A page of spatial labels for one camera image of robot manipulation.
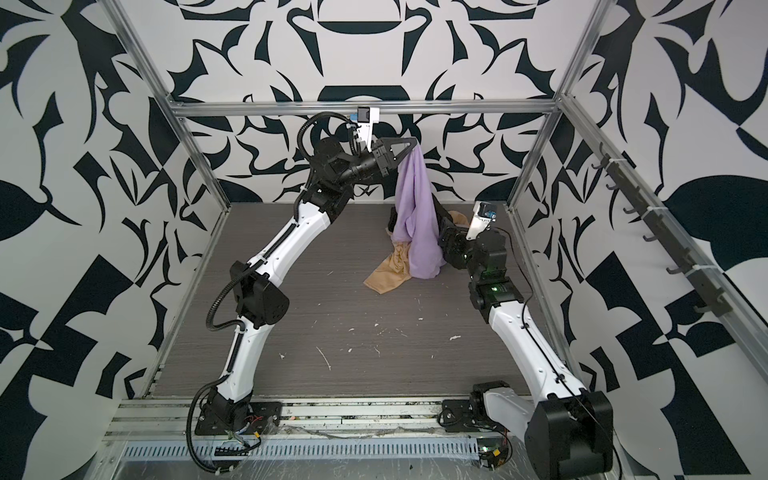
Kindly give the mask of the purple cloth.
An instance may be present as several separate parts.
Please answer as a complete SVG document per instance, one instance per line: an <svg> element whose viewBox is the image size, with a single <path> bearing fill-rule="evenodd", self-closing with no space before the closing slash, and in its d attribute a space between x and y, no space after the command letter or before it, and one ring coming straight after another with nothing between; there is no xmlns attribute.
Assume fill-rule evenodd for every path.
<svg viewBox="0 0 768 480"><path fill-rule="evenodd" d="M444 260L438 245L432 183L419 144L398 166L395 209L397 221L392 240L409 244L410 275L422 280L435 278Z"/></svg>

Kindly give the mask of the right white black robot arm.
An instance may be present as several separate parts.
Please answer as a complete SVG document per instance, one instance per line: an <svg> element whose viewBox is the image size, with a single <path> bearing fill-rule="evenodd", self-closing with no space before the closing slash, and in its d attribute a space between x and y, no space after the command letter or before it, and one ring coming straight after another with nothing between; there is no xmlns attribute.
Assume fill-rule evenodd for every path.
<svg viewBox="0 0 768 480"><path fill-rule="evenodd" d="M591 392L557 356L507 275L509 239L488 217L467 226L442 219L438 244L445 261L469 274L473 307L501 339L531 397L504 382L478 384L470 396L477 422L522 441L540 479L581 479L619 470L613 408Z"/></svg>

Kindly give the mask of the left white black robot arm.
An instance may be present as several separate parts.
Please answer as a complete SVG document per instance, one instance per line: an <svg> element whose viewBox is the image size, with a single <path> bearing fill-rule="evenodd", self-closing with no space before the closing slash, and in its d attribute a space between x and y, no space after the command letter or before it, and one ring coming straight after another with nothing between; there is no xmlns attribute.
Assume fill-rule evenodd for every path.
<svg viewBox="0 0 768 480"><path fill-rule="evenodd" d="M381 138L352 155L332 137L319 140L307 155L308 183L293 205L291 219L255 256L230 267L230 280L210 306L210 331L235 329L221 377L201 388L203 414L230 430L246 425L255 371L273 326L290 301L280 286L306 248L341 214L354 186L380 180L418 145L413 137Z"/></svg>

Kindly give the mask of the black cloth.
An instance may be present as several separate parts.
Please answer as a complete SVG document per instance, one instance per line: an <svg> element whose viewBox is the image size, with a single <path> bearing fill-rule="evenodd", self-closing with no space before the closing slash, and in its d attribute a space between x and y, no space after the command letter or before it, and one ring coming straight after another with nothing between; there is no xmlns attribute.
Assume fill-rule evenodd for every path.
<svg viewBox="0 0 768 480"><path fill-rule="evenodd" d="M438 232L442 232L444 229L447 228L449 224L460 226L460 227L466 226L466 219L464 217L461 217L460 215L454 216L439 202L439 200L435 195L432 195L432 201L433 201L434 210L435 210L436 219L437 219ZM388 234L392 234L394 232L397 220L398 220L397 209L395 206L392 206L390 209L389 220L386 227L386 231Z"/></svg>

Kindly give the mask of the tan beige cloth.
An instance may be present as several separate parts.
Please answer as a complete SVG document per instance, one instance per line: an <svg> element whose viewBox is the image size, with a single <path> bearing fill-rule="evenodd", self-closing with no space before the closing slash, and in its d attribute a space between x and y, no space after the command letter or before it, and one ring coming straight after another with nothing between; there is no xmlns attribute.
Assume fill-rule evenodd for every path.
<svg viewBox="0 0 768 480"><path fill-rule="evenodd" d="M456 210L448 210L454 216L460 215L466 219L466 226L469 225L467 216ZM399 288L403 283L414 278L409 272L409 244L399 243L392 240L392 252L376 267L376 269L365 279L364 285L374 292L383 295Z"/></svg>

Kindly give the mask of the small green circuit board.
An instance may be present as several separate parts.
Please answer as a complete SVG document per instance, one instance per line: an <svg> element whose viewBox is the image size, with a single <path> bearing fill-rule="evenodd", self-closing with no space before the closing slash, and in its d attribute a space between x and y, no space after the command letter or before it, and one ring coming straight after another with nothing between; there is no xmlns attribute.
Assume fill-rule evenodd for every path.
<svg viewBox="0 0 768 480"><path fill-rule="evenodd" d="M506 438L479 438L478 461L480 468L495 470L505 465L513 455L513 447Z"/></svg>

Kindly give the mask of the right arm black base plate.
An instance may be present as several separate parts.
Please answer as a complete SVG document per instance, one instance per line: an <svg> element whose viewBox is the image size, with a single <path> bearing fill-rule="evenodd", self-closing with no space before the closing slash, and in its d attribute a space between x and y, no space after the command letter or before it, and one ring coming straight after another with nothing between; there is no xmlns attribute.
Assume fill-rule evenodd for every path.
<svg viewBox="0 0 768 480"><path fill-rule="evenodd" d="M484 406L470 399L445 399L436 417L440 427L449 433L494 431L495 423Z"/></svg>

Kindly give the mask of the aluminium cage frame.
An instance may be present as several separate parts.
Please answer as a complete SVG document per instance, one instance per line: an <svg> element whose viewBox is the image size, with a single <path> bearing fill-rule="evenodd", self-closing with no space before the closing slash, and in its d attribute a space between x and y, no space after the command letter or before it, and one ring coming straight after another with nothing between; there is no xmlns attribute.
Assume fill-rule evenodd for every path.
<svg viewBox="0 0 768 480"><path fill-rule="evenodd" d="M417 140L411 135L403 138L376 138L373 127L382 114L508 113L542 116L545 121L526 155L528 163L523 166L517 179L520 184L527 183L533 167L542 162L545 145L553 138L557 122L567 119L577 134L582 136L589 151L597 156L593 169L607 176L608 189L623 195L629 202L627 213L640 219L646 227L646 241L658 243L671 259L673 265L668 268L668 273L685 279L691 285L703 303L701 313L720 321L755 371L761 376L767 374L767 327L758 311L749 304L724 271L707 257L701 247L695 245L693 237L673 212L651 192L632 163L620 156L615 144L598 129L582 105L569 93L557 93L551 99L541 100L388 101L359 98L281 103L178 103L166 94L159 72L152 64L149 53L121 3L106 1L103 5L120 41L137 61L140 72L147 75L150 90L170 121L174 135L180 140L185 152L190 154L193 165L202 173L205 185L212 188L215 199L225 209L230 207L230 201L215 178L207 158L199 150L191 130L185 125L187 117L222 118L228 114L274 117L313 115L317 120L335 117L349 129L349 140L356 155L346 177L352 181L363 178L387 181L393 178L397 164L412 150Z"/></svg>

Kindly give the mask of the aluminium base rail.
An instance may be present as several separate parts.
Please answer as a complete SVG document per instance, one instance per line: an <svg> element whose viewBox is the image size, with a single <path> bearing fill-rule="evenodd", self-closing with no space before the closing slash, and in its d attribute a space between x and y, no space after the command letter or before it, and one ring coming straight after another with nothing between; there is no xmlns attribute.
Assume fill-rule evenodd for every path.
<svg viewBox="0 0 768 480"><path fill-rule="evenodd" d="M192 417L192 443L251 445L259 436L298 439L411 438L487 436L491 431L449 433L436 417L445 399L459 397L371 397L371 398L267 398L256 402L281 402L280 425L265 434L198 436L194 426L200 415L189 411L189 398L130 400L121 403L109 423L103 445L120 441L179 441L186 439L186 419Z"/></svg>

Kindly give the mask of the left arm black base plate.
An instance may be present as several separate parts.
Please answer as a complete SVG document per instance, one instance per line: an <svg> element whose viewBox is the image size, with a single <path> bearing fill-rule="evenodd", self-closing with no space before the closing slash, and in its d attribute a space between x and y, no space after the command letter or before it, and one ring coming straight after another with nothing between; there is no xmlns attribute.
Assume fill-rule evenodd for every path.
<svg viewBox="0 0 768 480"><path fill-rule="evenodd" d="M265 434L280 425L281 402L250 402L234 406L205 403L194 426L198 436Z"/></svg>

